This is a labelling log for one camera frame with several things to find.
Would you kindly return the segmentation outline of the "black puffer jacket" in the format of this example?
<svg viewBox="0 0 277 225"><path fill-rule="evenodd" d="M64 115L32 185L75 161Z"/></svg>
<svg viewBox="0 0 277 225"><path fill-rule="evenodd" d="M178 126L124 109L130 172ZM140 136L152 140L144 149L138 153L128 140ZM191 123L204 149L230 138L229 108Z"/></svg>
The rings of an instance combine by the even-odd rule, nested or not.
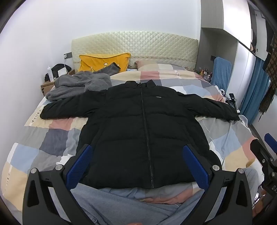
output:
<svg viewBox="0 0 277 225"><path fill-rule="evenodd" d="M182 156L186 145L219 165L198 116L239 120L226 103L185 95L154 81L127 81L103 91L86 91L47 104L40 114L42 119L87 118L78 148L91 145L93 156L81 183L96 189L193 182Z"/></svg>

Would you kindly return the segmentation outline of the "black tripod by bed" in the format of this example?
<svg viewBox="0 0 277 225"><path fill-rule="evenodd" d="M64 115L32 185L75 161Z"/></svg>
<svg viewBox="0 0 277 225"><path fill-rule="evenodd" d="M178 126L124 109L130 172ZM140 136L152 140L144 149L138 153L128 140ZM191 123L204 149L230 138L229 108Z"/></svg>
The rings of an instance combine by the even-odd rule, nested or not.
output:
<svg viewBox="0 0 277 225"><path fill-rule="evenodd" d="M230 93L229 96L227 96L224 89L220 89L220 92L223 95L223 97L225 98L225 102L227 104L231 105L233 108L235 108L237 113L240 114L240 110L238 109L237 100L236 100L234 94Z"/></svg>

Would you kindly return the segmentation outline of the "grey trousers of person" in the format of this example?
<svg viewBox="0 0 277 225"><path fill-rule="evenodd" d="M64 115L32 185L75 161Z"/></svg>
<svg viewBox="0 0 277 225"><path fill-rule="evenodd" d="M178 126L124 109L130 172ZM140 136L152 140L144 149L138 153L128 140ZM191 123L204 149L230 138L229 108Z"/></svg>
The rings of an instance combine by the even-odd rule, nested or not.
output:
<svg viewBox="0 0 277 225"><path fill-rule="evenodd" d="M181 224L200 200L200 190L182 204L151 204L78 184L73 196L94 224Z"/></svg>

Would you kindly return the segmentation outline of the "patchwork checkered duvet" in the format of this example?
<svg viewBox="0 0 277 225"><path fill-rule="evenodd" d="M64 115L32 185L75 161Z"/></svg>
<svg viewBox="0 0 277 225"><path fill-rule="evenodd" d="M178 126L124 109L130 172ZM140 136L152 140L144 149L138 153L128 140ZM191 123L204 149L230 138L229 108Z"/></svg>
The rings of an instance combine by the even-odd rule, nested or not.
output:
<svg viewBox="0 0 277 225"><path fill-rule="evenodd" d="M144 83L149 80L183 94L226 101L217 86L211 85L197 73L175 65L149 64L111 77L114 86L126 81ZM75 155L81 129L87 121L85 118L42 120L40 113L47 103L45 98L42 99L25 123L23 134L13 144L1 176L3 205L18 222L22 221L23 197L30 169L51 170L58 164L66 163ZM225 170L250 167L259 173L262 171L250 150L254 136L244 116L240 116L240 121L231 123L205 117L199 117L198 122L211 150L218 155Z"/></svg>

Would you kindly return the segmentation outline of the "blue towel on chair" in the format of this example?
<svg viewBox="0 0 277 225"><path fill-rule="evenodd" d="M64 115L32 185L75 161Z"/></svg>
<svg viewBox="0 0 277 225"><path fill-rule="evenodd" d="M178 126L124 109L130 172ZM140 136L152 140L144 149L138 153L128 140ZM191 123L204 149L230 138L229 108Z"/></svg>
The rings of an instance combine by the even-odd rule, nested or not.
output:
<svg viewBox="0 0 277 225"><path fill-rule="evenodd" d="M231 69L231 62L221 57L216 57L210 83L226 92L231 79Z"/></svg>

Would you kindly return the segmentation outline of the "bottles on side shelf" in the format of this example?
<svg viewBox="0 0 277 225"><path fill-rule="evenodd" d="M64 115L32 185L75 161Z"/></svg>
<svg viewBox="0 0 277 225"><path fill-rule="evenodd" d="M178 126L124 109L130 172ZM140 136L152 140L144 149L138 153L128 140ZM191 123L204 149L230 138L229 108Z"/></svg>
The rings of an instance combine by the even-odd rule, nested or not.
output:
<svg viewBox="0 0 277 225"><path fill-rule="evenodd" d="M212 78L212 72L209 71L208 69L202 69L202 68L199 68L199 75L204 79L206 80L207 82L210 82L211 81L211 78Z"/></svg>

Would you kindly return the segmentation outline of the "wooden bedside table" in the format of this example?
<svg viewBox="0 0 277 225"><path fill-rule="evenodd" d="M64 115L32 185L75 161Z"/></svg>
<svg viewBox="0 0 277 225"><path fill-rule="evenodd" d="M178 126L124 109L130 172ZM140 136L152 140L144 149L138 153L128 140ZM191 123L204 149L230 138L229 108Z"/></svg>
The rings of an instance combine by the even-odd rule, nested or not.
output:
<svg viewBox="0 0 277 225"><path fill-rule="evenodd" d="M74 70L71 70L67 75L73 75L74 72L75 72ZM47 81L47 82L44 82L43 84L41 84L40 89L41 89L43 96L45 96L54 87L56 79L54 79L53 82Z"/></svg>

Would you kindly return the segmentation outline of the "grey fleece garment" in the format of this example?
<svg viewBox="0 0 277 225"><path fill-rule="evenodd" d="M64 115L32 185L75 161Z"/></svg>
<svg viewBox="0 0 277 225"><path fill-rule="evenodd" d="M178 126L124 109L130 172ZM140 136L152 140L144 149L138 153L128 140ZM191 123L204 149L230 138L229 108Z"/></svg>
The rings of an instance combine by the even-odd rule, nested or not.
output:
<svg viewBox="0 0 277 225"><path fill-rule="evenodd" d="M110 76L120 72L112 63L98 71L80 71L75 75L62 75L55 80L55 88L46 93L46 99L57 101L80 95L86 91L101 91L112 87Z"/></svg>

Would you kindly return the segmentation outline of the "clear water bottle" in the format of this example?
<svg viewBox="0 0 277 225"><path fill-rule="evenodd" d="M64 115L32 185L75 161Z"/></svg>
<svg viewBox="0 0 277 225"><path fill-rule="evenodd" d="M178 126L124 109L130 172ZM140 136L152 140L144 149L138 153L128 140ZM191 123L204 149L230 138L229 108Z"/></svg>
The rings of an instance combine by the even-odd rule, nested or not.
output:
<svg viewBox="0 0 277 225"><path fill-rule="evenodd" d="M48 71L48 76L49 76L49 80L50 82L54 81L54 77L53 77L53 72L50 66L47 67L47 71Z"/></svg>

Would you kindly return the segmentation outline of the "white tablet on nightstand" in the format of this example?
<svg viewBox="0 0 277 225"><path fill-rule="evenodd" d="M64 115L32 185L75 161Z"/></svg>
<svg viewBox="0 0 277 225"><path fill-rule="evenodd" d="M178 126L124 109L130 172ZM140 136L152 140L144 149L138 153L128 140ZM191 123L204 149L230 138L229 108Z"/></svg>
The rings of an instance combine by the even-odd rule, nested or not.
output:
<svg viewBox="0 0 277 225"><path fill-rule="evenodd" d="M62 75L66 75L66 74L67 74L66 67L63 67L60 70L58 70L58 76L62 76Z"/></svg>

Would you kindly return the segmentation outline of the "black bag on nightstand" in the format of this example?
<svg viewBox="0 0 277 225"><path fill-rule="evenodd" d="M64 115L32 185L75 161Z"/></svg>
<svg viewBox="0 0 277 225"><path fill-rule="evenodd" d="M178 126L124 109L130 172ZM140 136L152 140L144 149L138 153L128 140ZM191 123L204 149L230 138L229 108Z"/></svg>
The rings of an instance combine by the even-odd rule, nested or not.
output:
<svg viewBox="0 0 277 225"><path fill-rule="evenodd" d="M63 67L66 67L67 74L71 71L71 67L68 66L68 65L66 65L66 64L61 64L61 63L59 63L59 64L56 64L55 66L51 67L52 72L53 72L53 77L54 77L54 79L56 79L56 78L59 77L59 76L58 76L58 70L60 70L60 69L63 68ZM49 80L49 76L48 76L48 72L47 72L46 75L45 75L45 82L47 82L47 81L50 81L50 80Z"/></svg>

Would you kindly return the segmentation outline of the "cream quilted headboard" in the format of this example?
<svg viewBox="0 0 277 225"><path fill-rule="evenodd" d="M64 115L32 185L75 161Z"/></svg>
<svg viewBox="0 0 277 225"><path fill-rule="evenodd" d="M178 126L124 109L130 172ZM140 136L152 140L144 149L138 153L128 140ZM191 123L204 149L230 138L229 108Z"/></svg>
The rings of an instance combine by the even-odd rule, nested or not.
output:
<svg viewBox="0 0 277 225"><path fill-rule="evenodd" d="M154 31L107 32L73 39L71 52L73 67L80 67L79 55L129 52L129 65L138 60L175 64L194 70L198 55L198 40L170 33Z"/></svg>

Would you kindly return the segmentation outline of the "pink pillow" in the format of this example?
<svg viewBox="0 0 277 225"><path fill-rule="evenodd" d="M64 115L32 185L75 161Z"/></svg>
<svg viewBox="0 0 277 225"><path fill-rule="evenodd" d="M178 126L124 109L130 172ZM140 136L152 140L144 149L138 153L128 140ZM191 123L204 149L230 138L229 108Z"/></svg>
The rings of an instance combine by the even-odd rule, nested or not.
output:
<svg viewBox="0 0 277 225"><path fill-rule="evenodd" d="M148 66L148 65L157 65L158 63L153 60L137 60L135 61L135 65L137 69L143 67L143 66Z"/></svg>

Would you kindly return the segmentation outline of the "yellow pillow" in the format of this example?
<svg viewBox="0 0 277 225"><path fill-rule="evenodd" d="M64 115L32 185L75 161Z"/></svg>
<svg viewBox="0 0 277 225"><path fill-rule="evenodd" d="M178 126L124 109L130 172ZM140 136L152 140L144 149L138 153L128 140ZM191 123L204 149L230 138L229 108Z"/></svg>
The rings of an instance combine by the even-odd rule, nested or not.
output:
<svg viewBox="0 0 277 225"><path fill-rule="evenodd" d="M128 68L130 57L131 54L129 52L121 54L81 54L79 55L80 67L78 71L94 72L115 63L118 67L120 67L120 72L124 72Z"/></svg>

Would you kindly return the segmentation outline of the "wall power socket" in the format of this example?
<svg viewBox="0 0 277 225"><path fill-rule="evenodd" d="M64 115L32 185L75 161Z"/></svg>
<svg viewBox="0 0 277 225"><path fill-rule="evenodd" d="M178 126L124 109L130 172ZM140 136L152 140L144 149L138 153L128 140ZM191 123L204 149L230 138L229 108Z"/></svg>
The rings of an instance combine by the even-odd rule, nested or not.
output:
<svg viewBox="0 0 277 225"><path fill-rule="evenodd" d="M68 52L68 53L65 53L64 54L64 59L66 60L66 59L70 59L70 58L72 58L72 52Z"/></svg>

